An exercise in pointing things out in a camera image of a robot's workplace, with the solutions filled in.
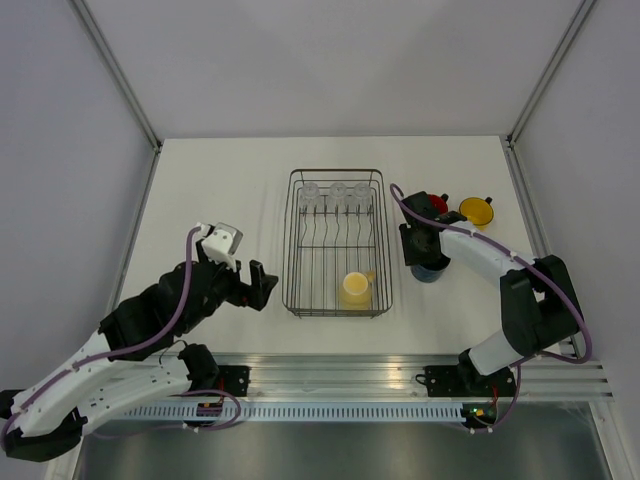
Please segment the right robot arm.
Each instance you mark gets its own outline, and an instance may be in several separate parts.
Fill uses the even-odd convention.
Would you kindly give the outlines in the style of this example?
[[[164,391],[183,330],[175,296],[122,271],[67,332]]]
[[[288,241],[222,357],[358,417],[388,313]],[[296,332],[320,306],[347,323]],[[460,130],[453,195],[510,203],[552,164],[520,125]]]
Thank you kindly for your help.
[[[410,196],[397,185],[390,193],[404,216],[399,226],[405,265],[422,283],[437,281],[454,261],[494,287],[500,300],[500,328],[463,351],[453,368],[455,387],[478,395],[490,386],[511,386],[512,368],[576,334],[585,320],[564,261],[555,256],[520,254],[487,236],[483,229],[489,200],[468,198],[453,211],[441,211],[424,191]]]

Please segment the blue mug dark handle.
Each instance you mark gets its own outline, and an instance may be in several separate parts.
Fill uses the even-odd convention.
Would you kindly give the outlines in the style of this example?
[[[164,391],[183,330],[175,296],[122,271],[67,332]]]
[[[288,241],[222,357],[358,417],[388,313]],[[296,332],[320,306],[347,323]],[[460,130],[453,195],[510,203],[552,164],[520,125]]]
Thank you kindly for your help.
[[[449,260],[441,259],[434,263],[412,265],[410,271],[419,282],[433,283],[442,276],[449,264]]]

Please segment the red mug black handle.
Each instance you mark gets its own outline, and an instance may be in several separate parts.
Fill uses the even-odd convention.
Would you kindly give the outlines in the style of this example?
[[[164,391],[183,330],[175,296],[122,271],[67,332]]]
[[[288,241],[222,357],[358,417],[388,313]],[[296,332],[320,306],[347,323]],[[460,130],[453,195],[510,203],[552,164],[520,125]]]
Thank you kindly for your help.
[[[437,211],[440,214],[446,214],[449,211],[449,207],[448,207],[449,196],[447,194],[442,194],[442,195],[429,194],[428,197],[432,205],[437,209]]]

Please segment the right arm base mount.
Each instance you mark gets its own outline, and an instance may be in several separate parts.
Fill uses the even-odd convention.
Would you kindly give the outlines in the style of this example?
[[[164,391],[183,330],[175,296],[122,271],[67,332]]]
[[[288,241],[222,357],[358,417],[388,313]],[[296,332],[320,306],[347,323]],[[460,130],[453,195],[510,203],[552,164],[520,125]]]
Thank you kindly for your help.
[[[456,365],[427,365],[415,380],[426,387],[430,398],[503,398],[516,393],[516,379],[508,367],[480,374],[473,366],[469,349],[458,356]]]

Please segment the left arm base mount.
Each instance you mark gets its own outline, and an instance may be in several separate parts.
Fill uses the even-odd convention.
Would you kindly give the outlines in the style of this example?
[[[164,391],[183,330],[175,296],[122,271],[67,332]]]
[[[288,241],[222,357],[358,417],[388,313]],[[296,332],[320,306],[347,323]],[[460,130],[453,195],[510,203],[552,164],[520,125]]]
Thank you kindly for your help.
[[[187,367],[188,392],[220,390],[237,398],[246,397],[250,369],[245,365],[220,365],[205,345],[189,344],[178,358]]]

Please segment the yellow mug black handle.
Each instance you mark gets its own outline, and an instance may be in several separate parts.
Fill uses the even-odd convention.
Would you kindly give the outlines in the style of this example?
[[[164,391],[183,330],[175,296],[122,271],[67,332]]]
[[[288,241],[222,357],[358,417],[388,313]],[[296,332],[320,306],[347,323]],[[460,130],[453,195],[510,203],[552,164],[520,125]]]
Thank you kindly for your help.
[[[460,204],[458,211],[479,230],[485,230],[495,218],[491,197],[468,197]]]

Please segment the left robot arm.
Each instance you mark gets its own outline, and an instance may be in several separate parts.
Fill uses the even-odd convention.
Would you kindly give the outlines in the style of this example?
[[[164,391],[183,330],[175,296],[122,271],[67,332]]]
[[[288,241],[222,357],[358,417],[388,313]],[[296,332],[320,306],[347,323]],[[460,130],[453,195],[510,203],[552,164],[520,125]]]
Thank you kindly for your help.
[[[236,260],[216,261],[201,243],[140,294],[122,301],[64,364],[25,390],[1,393],[1,447],[9,458],[46,462],[74,449],[113,417],[169,396],[221,396],[220,368],[203,344],[187,344],[146,374],[116,374],[182,341],[223,304],[261,311],[279,279],[253,260],[244,283]]]

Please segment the pale yellow mug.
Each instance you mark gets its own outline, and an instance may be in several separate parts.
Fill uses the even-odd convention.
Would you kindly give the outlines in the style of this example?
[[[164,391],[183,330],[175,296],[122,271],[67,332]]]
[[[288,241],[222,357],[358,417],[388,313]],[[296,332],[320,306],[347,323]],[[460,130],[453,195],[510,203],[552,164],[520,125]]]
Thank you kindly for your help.
[[[338,290],[340,307],[344,310],[370,310],[374,281],[373,271],[354,271],[346,274]]]

